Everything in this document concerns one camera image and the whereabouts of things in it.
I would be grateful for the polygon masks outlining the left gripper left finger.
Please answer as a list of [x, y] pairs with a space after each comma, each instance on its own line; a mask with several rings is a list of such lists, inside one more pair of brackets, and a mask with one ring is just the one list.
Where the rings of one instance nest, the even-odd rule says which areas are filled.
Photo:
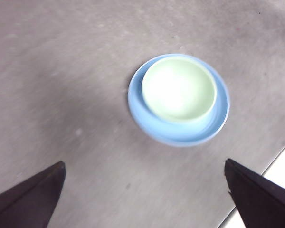
[[66, 177], [59, 161], [0, 194], [0, 228], [46, 228]]

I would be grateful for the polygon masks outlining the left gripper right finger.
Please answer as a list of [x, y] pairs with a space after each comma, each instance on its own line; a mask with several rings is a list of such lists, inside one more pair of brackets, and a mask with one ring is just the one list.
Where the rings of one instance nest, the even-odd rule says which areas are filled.
[[285, 189], [233, 159], [225, 161], [229, 194], [247, 228], [285, 228]]

